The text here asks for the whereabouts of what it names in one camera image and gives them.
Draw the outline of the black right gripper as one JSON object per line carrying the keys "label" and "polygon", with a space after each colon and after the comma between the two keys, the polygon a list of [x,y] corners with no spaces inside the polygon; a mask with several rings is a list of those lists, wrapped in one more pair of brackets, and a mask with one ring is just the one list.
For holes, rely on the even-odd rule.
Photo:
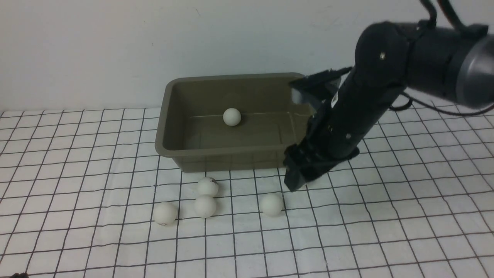
{"label": "black right gripper", "polygon": [[333,158],[307,148],[305,141],[288,146],[284,151],[283,166],[286,168],[284,184],[290,192],[296,192],[304,185],[315,181],[342,162],[360,154],[356,147],[344,158]]}

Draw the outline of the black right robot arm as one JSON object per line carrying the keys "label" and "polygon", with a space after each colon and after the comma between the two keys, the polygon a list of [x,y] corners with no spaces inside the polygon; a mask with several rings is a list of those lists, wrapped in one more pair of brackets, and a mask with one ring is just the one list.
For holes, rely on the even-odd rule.
{"label": "black right robot arm", "polygon": [[380,22],[360,35],[353,67],[289,83],[295,102],[315,113],[305,136],[284,154],[291,191],[356,157],[358,143],[406,88],[486,111],[493,107],[493,35],[485,25],[464,30],[425,22]]}

